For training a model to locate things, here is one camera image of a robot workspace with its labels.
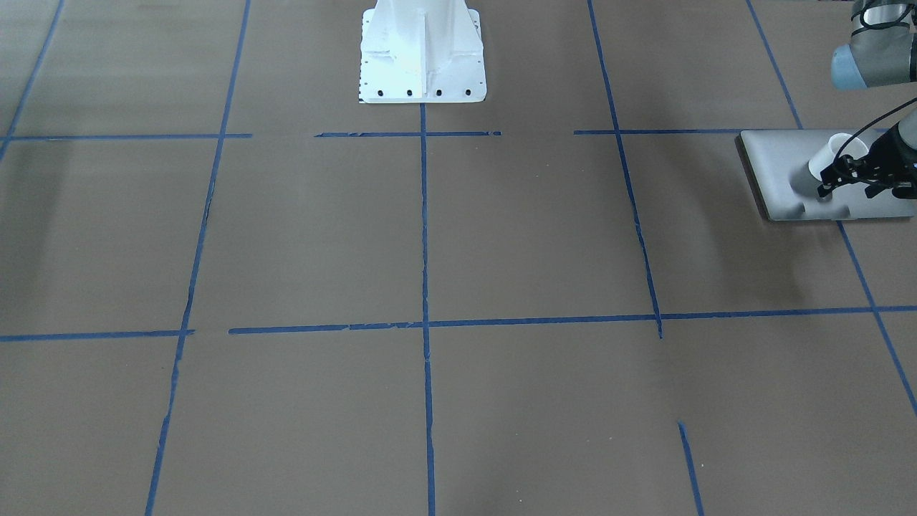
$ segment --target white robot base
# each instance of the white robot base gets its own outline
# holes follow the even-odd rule
[[[379,0],[363,14],[359,101],[480,102],[481,15],[464,0]]]
[[[867,198],[864,185],[841,186],[822,199],[819,181],[809,173],[809,159],[837,130],[744,130],[737,145],[749,177],[757,183],[760,201],[770,220],[887,219],[914,216],[912,201],[898,199],[886,190]],[[864,131],[859,138],[868,146],[879,136]]]

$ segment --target blue tape line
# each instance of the blue tape line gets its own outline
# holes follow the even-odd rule
[[[573,324],[577,322],[625,322],[633,320],[656,320],[653,314],[609,315],[586,317],[542,317],[519,319],[480,319],[480,320],[435,320],[431,328],[458,328],[463,326],[517,326],[526,324]]]
[[[493,133],[486,130],[455,130],[455,131],[429,131],[421,132],[322,132],[316,138],[443,138],[443,137],[468,137],[468,136],[501,136],[495,130]]]
[[[876,307],[880,312],[917,312],[917,305],[901,305],[897,307]]]
[[[424,329],[424,393],[426,412],[426,502],[428,516],[436,516],[436,468],[433,449],[433,377],[430,367],[430,292],[429,276],[429,204],[427,202],[426,182],[426,104],[420,105],[420,194],[421,194],[421,219],[423,232],[421,242],[424,248],[423,272],[423,324]]]
[[[104,339],[143,339],[177,337],[178,330],[162,331],[104,331],[97,333],[44,333],[39,335],[0,335],[0,342],[96,341]]]
[[[367,324],[316,324],[314,326],[265,326],[233,328],[230,335],[258,335],[262,333],[316,333],[323,331],[407,330],[422,328],[423,322],[372,322]]]
[[[697,473],[694,470],[694,457],[691,455],[691,444],[688,442],[688,429],[685,423],[679,421],[679,433],[681,434],[681,447],[685,451],[685,462],[688,463],[688,476],[691,478],[691,491],[694,493],[694,506],[697,508],[697,516],[703,516],[703,501],[701,501],[701,488],[697,484]]]
[[[417,138],[419,132],[322,132],[316,138]]]
[[[230,133],[224,138],[232,140],[250,139],[250,132]],[[11,141],[79,141],[79,140],[217,140],[219,134],[92,134],[54,136],[14,136]]]
[[[443,137],[468,137],[468,136],[491,136],[491,133],[486,130],[440,130],[440,131],[429,131],[426,133],[428,138],[443,138]]]
[[[621,129],[621,134],[738,134],[746,129]],[[574,136],[613,135],[613,129],[577,129]]]
[[[913,312],[917,306],[877,307],[879,311]],[[704,319],[756,319],[766,317],[799,317],[811,315],[844,315],[871,313],[871,307],[840,308],[790,308],[780,310],[747,310],[719,312],[662,313],[663,320],[704,320]],[[464,320],[430,320],[428,328],[460,328],[473,326],[522,326],[533,324],[575,324],[593,322],[629,322],[656,320],[655,314],[599,315],[580,317],[532,317],[508,319],[464,319]],[[307,333],[321,331],[369,331],[369,330],[409,330],[423,328],[422,321],[415,322],[372,322],[364,324],[316,324],[313,326],[273,326],[234,328],[230,335],[250,335],[261,333]]]
[[[614,129],[577,129],[573,131],[574,136],[595,136],[601,134],[617,134]]]
[[[153,475],[149,481],[149,495],[147,496],[146,516],[152,516],[153,505],[156,502],[156,490],[160,482],[160,471],[162,469],[162,457],[165,455],[166,441],[169,437],[169,425],[171,422],[172,408],[175,404],[175,391],[178,386],[179,363],[182,361],[184,353],[184,344],[187,337],[188,324],[191,319],[191,308],[194,303],[194,290],[197,286],[197,275],[201,268],[201,256],[204,253],[204,238],[207,233],[207,219],[210,216],[210,207],[214,199],[216,185],[216,176],[220,168],[220,160],[223,155],[223,143],[226,141],[226,126],[229,124],[229,111],[232,107],[233,94],[236,91],[236,79],[238,77],[238,66],[242,59],[242,47],[245,44],[245,33],[249,25],[249,12],[251,10],[251,0],[246,0],[245,10],[242,13],[242,23],[238,32],[238,43],[236,45],[236,59],[233,60],[232,74],[229,77],[229,88],[226,91],[226,103],[223,107],[223,120],[220,123],[220,134],[216,141],[216,152],[214,155],[214,165],[210,171],[210,182],[207,186],[207,197],[204,202],[204,214],[201,217],[201,229],[197,236],[197,248],[194,251],[194,265],[191,270],[191,280],[188,284],[188,302],[185,305],[184,314],[182,315],[182,331],[178,337],[178,344],[175,347],[175,362],[172,364],[171,385],[169,389],[169,408],[166,416],[162,420],[160,429],[160,442],[156,449],[156,461],[153,466]]]
[[[870,313],[869,307],[851,308],[797,308],[785,310],[749,310],[735,312],[696,312],[696,313],[664,313],[664,320],[696,320],[696,319],[742,319],[758,317],[791,317],[804,315],[837,315]]]
[[[768,43],[768,37],[764,34],[764,28],[761,27],[761,22],[757,19],[757,13],[755,12],[755,8],[751,5],[751,0],[746,0],[746,4],[748,4],[748,10],[751,12],[752,19],[755,20],[757,33],[761,36],[761,41],[764,42],[764,49],[768,51],[770,64],[774,67],[774,72],[777,73],[777,78],[780,80],[780,87],[783,88],[783,95],[787,97],[787,104],[790,105],[790,111],[793,113],[793,119],[796,120],[796,127],[797,129],[802,129],[800,115],[796,112],[796,104],[793,103],[793,99],[790,96],[790,89],[787,88],[787,82],[783,80],[783,73],[780,73],[780,68],[777,66],[777,60],[774,59],[774,52],[770,50],[770,43]]]
[[[866,275],[863,274],[863,268],[860,267],[859,260],[856,258],[854,246],[850,242],[850,237],[847,236],[847,230],[844,227],[844,223],[838,220],[837,228],[841,231],[841,236],[844,237],[844,245],[847,247],[847,252],[850,253],[850,259],[854,262],[856,275],[859,276],[860,285],[863,286],[863,292],[866,294],[866,298],[869,301],[869,306],[872,307],[872,315],[876,319],[879,331],[882,333],[882,339],[885,341],[885,347],[889,350],[889,355],[891,355],[891,362],[895,364],[895,370],[898,371],[898,378],[900,379],[901,385],[904,387],[904,392],[907,394],[908,400],[911,403],[911,410],[913,410],[914,415],[917,416],[917,398],[914,397],[914,391],[911,388],[911,382],[908,381],[908,377],[904,373],[904,367],[901,366],[901,360],[898,358],[898,352],[895,350],[895,345],[891,342],[889,332],[885,328],[885,321],[882,320],[882,315],[879,313],[876,302],[872,297],[872,292],[869,290],[869,285],[866,281]]]
[[[41,68],[41,64],[45,61],[45,55],[48,54],[48,48],[50,47],[51,39],[54,37],[54,31],[57,30],[58,22],[61,21],[63,3],[64,0],[60,0],[58,2],[57,10],[54,11],[54,18],[51,20],[51,25],[48,29],[48,36],[45,37],[44,43],[41,44],[41,51],[39,51],[39,57],[35,60],[35,66],[32,68],[32,74],[28,77],[25,89],[22,90],[22,96],[19,98],[19,105],[16,106],[16,113],[13,114],[13,119],[10,121],[9,129],[6,131],[6,137],[4,138],[3,146],[0,147],[0,162],[3,161],[4,156],[6,156],[6,149],[9,148],[9,142],[16,134],[16,127],[19,125],[19,119],[22,118],[22,111],[26,107],[28,96],[32,93],[32,87],[35,85],[35,79],[39,75],[39,68]]]
[[[646,241],[643,238],[643,230],[640,225],[640,214],[636,208],[636,198],[634,197],[634,185],[631,182],[630,169],[627,166],[627,156],[624,153],[624,140],[621,138],[621,126],[618,124],[618,112],[614,107],[614,95],[612,93],[612,83],[608,78],[608,69],[605,66],[605,52],[602,50],[602,38],[599,36],[599,25],[595,21],[595,8],[592,6],[592,0],[587,0],[589,5],[589,16],[592,21],[592,34],[595,37],[595,49],[599,53],[599,64],[602,66],[602,79],[605,81],[605,94],[608,95],[608,107],[612,112],[612,123],[614,125],[614,136],[618,142],[618,154],[621,156],[621,168],[624,171],[624,182],[627,184],[627,196],[630,198],[631,209],[634,211],[634,227],[636,228],[636,237],[640,241],[640,248],[643,250],[643,263],[646,268],[646,286],[649,288],[649,297],[653,303],[653,313],[656,314],[656,324],[659,330],[659,338],[662,338],[662,318],[659,317],[659,302],[656,297],[656,287],[653,285],[653,271],[649,265],[649,253],[646,251]]]

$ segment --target white pedestal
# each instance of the white pedestal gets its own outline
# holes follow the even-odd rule
[[[359,101],[480,102],[481,16],[464,0],[378,0],[363,14]]]

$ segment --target grid line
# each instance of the grid line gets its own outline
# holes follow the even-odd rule
[[[90,341],[103,339],[146,339],[150,337],[178,337],[180,330],[155,331],[101,331],[86,333],[40,333],[33,335],[0,335],[0,342]],[[194,330],[187,330],[190,335]]]
[[[453,130],[453,131],[426,131],[426,132],[320,132],[315,138],[460,138],[470,136],[502,136],[499,130]]]
[[[592,0],[586,0],[589,6],[589,16],[592,22],[592,35],[595,38],[595,50],[599,54],[599,64],[602,67],[602,79],[605,81],[605,94],[608,96],[608,108],[612,114],[612,124],[614,125],[614,137],[618,143],[618,155],[621,158],[621,168],[624,172],[624,183],[627,185],[627,196],[630,198],[631,209],[634,213],[634,227],[636,237],[640,242],[640,249],[643,251],[643,263],[646,268],[646,287],[649,289],[650,301],[653,304],[653,313],[656,315],[656,324],[659,332],[659,338],[662,338],[662,318],[659,316],[659,301],[656,297],[656,287],[653,285],[653,270],[649,264],[649,253],[646,251],[646,241],[643,238],[643,230],[640,225],[640,213],[637,211],[636,198],[634,197],[634,185],[631,182],[630,170],[627,166],[627,155],[624,152],[624,139],[621,137],[621,126],[618,124],[618,112],[614,107],[614,94],[612,93],[612,83],[608,78],[608,68],[605,65],[605,52],[602,50],[602,38],[599,36],[599,24],[595,20],[595,8]]]
[[[914,415],[917,416],[917,399],[914,398],[914,392],[913,389],[911,389],[911,382],[908,381],[908,377],[904,373],[904,368],[901,366],[901,360],[898,358],[898,352],[895,350],[895,345],[891,342],[889,332],[885,328],[885,321],[882,320],[882,315],[876,308],[876,301],[872,297],[872,291],[869,289],[869,284],[866,281],[866,276],[863,274],[863,268],[860,266],[859,260],[857,260],[856,254],[854,253],[854,246],[850,242],[850,238],[847,236],[847,230],[844,228],[844,224],[840,220],[837,221],[837,228],[841,231],[841,235],[844,237],[844,245],[846,246],[847,251],[850,253],[850,258],[854,262],[856,275],[859,277],[860,284],[863,286],[863,292],[866,294],[866,298],[869,301],[869,306],[872,307],[872,315],[876,319],[879,331],[882,333],[882,339],[885,341],[885,347],[889,350],[891,362],[894,363],[895,370],[898,372],[898,378],[901,381],[901,385],[904,387],[904,392],[907,393],[908,400],[911,403],[911,409],[913,410]]]
[[[715,311],[661,313],[663,320],[708,320],[708,319],[761,319],[771,317],[803,317],[818,315],[851,315],[877,312],[917,312],[915,306],[891,307],[840,307],[840,308],[790,308],[779,310],[748,311]],[[656,320],[656,314],[624,314],[599,316],[570,317],[532,317],[506,319],[464,319],[464,320],[430,320],[429,328],[459,328],[473,326],[525,326],[540,324],[589,324],[598,322],[635,322]],[[356,324],[316,324],[299,326],[261,326],[232,328],[229,335],[259,335],[266,333],[312,333],[326,331],[374,331],[374,330],[410,330],[423,328],[423,321],[372,322]]]
[[[734,134],[747,129],[576,129],[573,136],[601,136],[621,133],[634,134]]]
[[[688,477],[691,479],[694,507],[697,509],[697,516],[703,516],[703,501],[701,500],[701,488],[697,483],[697,472],[694,469],[694,456],[691,454],[691,443],[688,442],[688,429],[682,421],[679,421],[679,433],[681,434],[681,447],[685,453],[685,463],[688,466]]]
[[[210,172],[210,182],[207,186],[207,196],[204,201],[204,214],[201,217],[201,229],[198,232],[197,247],[194,251],[194,262],[191,271],[191,279],[188,285],[188,302],[185,305],[184,314],[182,315],[182,327],[180,328],[178,343],[175,346],[175,360],[172,364],[171,386],[169,389],[169,407],[165,417],[162,419],[160,429],[159,445],[156,449],[156,459],[153,464],[153,473],[149,481],[149,494],[147,496],[146,516],[152,516],[153,506],[156,503],[156,490],[159,486],[160,472],[162,469],[162,458],[165,455],[166,442],[169,437],[169,425],[171,423],[172,409],[175,405],[175,393],[178,388],[179,363],[182,361],[184,353],[184,344],[188,336],[188,324],[191,319],[191,311],[194,304],[194,290],[197,286],[197,275],[201,268],[201,257],[204,253],[204,239],[207,233],[207,220],[210,216],[210,207],[213,203],[216,177],[219,173],[220,160],[223,156],[223,145],[226,141],[226,127],[229,124],[229,111],[232,108],[233,94],[236,91],[236,79],[238,77],[239,63],[242,58],[242,47],[245,44],[246,28],[249,24],[249,12],[251,10],[251,0],[245,1],[245,10],[242,13],[242,22],[238,32],[238,42],[236,45],[236,59],[233,60],[232,73],[229,77],[229,87],[226,90],[226,103],[223,107],[223,119],[220,123],[219,138],[216,141],[216,151],[214,155],[214,164]]]
[[[423,232],[424,272],[423,272],[423,334],[424,334],[424,401],[426,414],[426,500],[428,516],[436,516],[436,467],[433,449],[433,377],[430,364],[430,304],[428,300],[430,275],[429,275],[429,203],[427,197],[427,161],[426,161],[426,104],[420,105],[420,195],[421,195],[421,220]]]
[[[50,136],[13,136],[9,141],[82,141],[82,140],[247,140],[253,138],[250,132],[200,134],[61,134]]]
[[[39,51],[38,58],[35,60],[35,66],[32,67],[32,73],[28,77],[26,87],[22,90],[22,96],[19,97],[19,104],[16,106],[16,112],[13,114],[13,119],[9,123],[9,129],[6,130],[3,146],[0,147],[0,162],[3,161],[6,156],[6,149],[9,148],[10,141],[16,136],[16,128],[19,125],[19,119],[22,118],[22,112],[26,108],[28,96],[32,93],[32,87],[35,85],[35,80],[39,76],[41,64],[45,61],[45,55],[48,54],[48,48],[51,45],[51,40],[54,38],[54,32],[57,30],[58,23],[61,21],[63,4],[64,0],[58,0],[57,10],[54,11],[54,18],[51,19],[51,25],[48,28],[48,36],[45,37],[44,42],[41,44],[41,50]]]
[[[746,4],[748,5],[748,12],[751,13],[751,18],[755,22],[757,34],[761,37],[761,42],[764,43],[764,50],[768,52],[770,65],[774,67],[774,73],[777,74],[777,78],[780,81],[780,88],[783,89],[783,96],[787,98],[787,104],[790,106],[790,112],[793,114],[793,119],[796,120],[796,128],[802,129],[802,121],[800,120],[799,113],[796,111],[796,103],[793,102],[793,97],[790,95],[790,89],[787,87],[787,82],[783,80],[783,73],[780,72],[780,67],[777,66],[777,59],[774,57],[774,52],[770,49],[768,37],[764,34],[764,28],[761,27],[761,21],[757,18],[755,7],[751,5],[751,0],[746,0]]]

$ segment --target black cable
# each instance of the black cable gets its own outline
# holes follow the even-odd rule
[[[847,145],[849,145],[851,141],[855,140],[857,136],[863,134],[863,132],[865,132],[867,129],[869,129],[869,128],[871,128],[872,126],[878,124],[879,122],[881,122],[881,121],[884,120],[885,118],[888,118],[888,117],[894,115],[895,113],[901,111],[901,110],[904,109],[905,107],[910,106],[911,104],[914,104],[914,103],[917,103],[917,96],[914,97],[914,98],[912,98],[911,100],[905,102],[904,104],[902,104],[902,105],[900,105],[900,106],[898,106],[898,107],[895,107],[894,109],[892,109],[892,110],[889,111],[888,113],[882,115],[881,117],[876,118],[875,120],[869,122],[869,123],[866,124],[866,126],[864,126],[862,129],[860,129],[860,130],[858,130],[857,132],[855,132],[855,133],[853,134],[853,136],[851,136],[850,138],[847,139],[847,141],[844,142],[844,145],[841,145],[841,148],[837,150],[837,154],[834,155],[834,162],[832,163],[832,168],[834,168],[834,171],[835,171],[838,175],[840,175],[841,177],[843,177],[844,179],[846,179],[847,181],[850,181],[850,182],[853,182],[853,183],[865,183],[865,184],[867,184],[867,185],[882,185],[882,186],[884,186],[884,187],[886,187],[886,188],[891,188],[891,186],[888,185],[888,184],[886,184],[886,183],[882,183],[882,182],[880,182],[880,181],[868,181],[868,180],[866,180],[866,179],[861,179],[861,178],[859,178],[859,177],[854,177],[853,175],[848,174],[847,171],[842,171],[842,170],[840,170],[840,167],[837,166],[837,160],[841,157],[841,153],[844,152],[844,149],[847,147]]]
[[[878,1],[878,0],[868,0],[868,1],[863,5],[863,8],[860,9],[859,12],[857,13],[857,14],[859,15],[859,22],[860,22],[860,25],[862,25],[863,28],[867,28],[867,29],[869,29],[869,30],[884,30],[884,29],[886,29],[886,28],[897,27],[898,24],[900,24],[902,21],[904,21],[904,18],[908,17],[908,15],[909,15],[912,11],[913,11],[915,14],[917,14],[917,9],[915,9],[915,5],[914,5],[914,4],[907,4],[907,8],[904,9],[904,12],[901,13],[901,16],[899,16],[898,19],[896,19],[896,20],[894,20],[894,21],[886,21],[886,22],[878,23],[878,24],[876,24],[876,25],[870,25],[869,23],[866,22],[866,12],[867,12],[870,8],[872,8],[872,5],[875,4],[877,1]]]

